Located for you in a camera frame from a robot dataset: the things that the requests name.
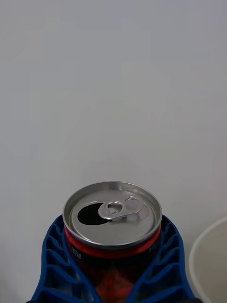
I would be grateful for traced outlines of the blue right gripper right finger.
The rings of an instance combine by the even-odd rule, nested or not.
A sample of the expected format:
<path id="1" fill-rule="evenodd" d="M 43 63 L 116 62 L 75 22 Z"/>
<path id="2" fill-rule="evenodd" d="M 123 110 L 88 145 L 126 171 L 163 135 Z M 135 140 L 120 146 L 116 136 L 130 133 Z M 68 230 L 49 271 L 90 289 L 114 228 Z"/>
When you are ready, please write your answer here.
<path id="1" fill-rule="evenodd" d="M 128 303 L 180 303 L 195 299 L 186 277 L 184 245 L 176 226 L 162 217 L 159 248 L 127 297 Z"/>

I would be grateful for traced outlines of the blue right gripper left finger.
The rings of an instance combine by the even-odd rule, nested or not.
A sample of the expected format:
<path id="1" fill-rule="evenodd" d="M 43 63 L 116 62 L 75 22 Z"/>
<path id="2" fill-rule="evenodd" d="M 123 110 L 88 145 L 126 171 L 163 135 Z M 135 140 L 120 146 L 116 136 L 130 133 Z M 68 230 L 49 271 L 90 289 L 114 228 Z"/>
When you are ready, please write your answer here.
<path id="1" fill-rule="evenodd" d="M 63 233 L 60 215 L 44 238 L 41 274 L 32 303 L 100 303 L 98 293 L 73 261 Z"/>

